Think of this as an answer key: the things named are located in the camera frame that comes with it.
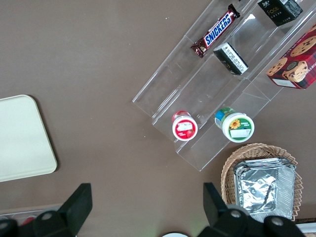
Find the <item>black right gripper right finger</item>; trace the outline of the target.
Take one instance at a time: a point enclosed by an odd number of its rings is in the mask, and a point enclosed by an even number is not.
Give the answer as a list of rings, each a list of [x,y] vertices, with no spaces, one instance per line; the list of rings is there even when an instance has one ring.
[[[263,224],[252,219],[245,211],[229,208],[213,183],[203,184],[203,208],[209,225],[200,237],[263,237]]]

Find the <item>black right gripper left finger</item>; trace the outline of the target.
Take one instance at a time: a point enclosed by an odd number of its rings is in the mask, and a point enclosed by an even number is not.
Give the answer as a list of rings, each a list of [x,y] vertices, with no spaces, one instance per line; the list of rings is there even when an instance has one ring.
[[[40,214],[33,222],[36,237],[75,237],[92,210],[90,183],[82,183],[56,211]]]

